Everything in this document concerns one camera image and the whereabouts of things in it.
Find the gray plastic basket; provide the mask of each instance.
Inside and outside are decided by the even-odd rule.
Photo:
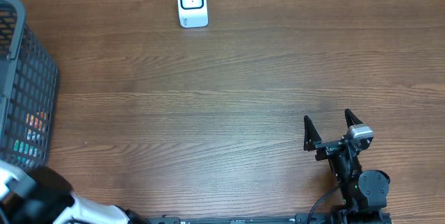
[[[58,81],[23,4],[0,0],[0,159],[24,170],[47,162]]]

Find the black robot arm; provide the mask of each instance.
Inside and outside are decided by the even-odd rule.
[[[316,151],[316,160],[327,159],[335,174],[338,186],[328,192],[312,208],[303,222],[321,223],[324,218],[312,218],[315,208],[327,196],[340,189],[344,205],[331,209],[332,224],[390,223],[389,214],[381,209],[387,206],[389,176],[379,170],[362,171],[358,155],[366,150],[373,140],[372,129],[359,120],[349,109],[345,110],[348,131],[337,141],[323,142],[311,119],[306,115],[304,149]]]

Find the colorful items in basket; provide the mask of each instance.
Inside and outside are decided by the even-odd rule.
[[[37,134],[35,131],[32,130],[32,128],[41,131],[42,133],[45,133],[46,131],[46,126],[44,124],[43,121],[39,120],[36,116],[42,118],[43,120],[47,119],[47,114],[44,112],[39,112],[36,113],[36,115],[26,115],[26,123],[29,124],[29,126],[31,127],[30,129],[28,129],[27,134],[26,134],[26,139],[28,141],[32,141],[36,144],[36,147],[33,147],[32,145],[28,145],[23,143],[22,141],[16,140],[15,144],[14,144],[14,151],[18,151],[24,154],[28,154],[31,156],[36,157],[37,155],[40,156],[41,151],[37,148],[38,142],[41,141],[40,139],[40,135]],[[26,165],[29,164],[30,160],[26,159],[26,158],[22,158],[20,156],[17,156],[17,159],[20,161],[20,159],[22,160],[22,162],[26,163]]]

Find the wooden table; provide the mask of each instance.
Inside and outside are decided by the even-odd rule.
[[[203,29],[176,0],[22,1],[62,77],[49,166],[79,195],[146,216],[307,212],[336,182],[303,116],[329,141],[351,108],[394,222],[444,222],[445,0],[208,0]]]

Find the white plastic object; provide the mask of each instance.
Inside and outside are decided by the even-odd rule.
[[[178,0],[179,21],[184,28],[207,26],[207,0]]]
[[[92,224],[127,224],[129,218],[116,206],[104,206],[71,193],[74,204],[67,207],[53,224],[65,224],[69,220],[78,220]]]
[[[28,175],[22,169],[0,160],[0,200],[3,200],[9,193],[9,188],[6,184],[10,180],[16,179],[20,181],[25,177],[28,177]]]

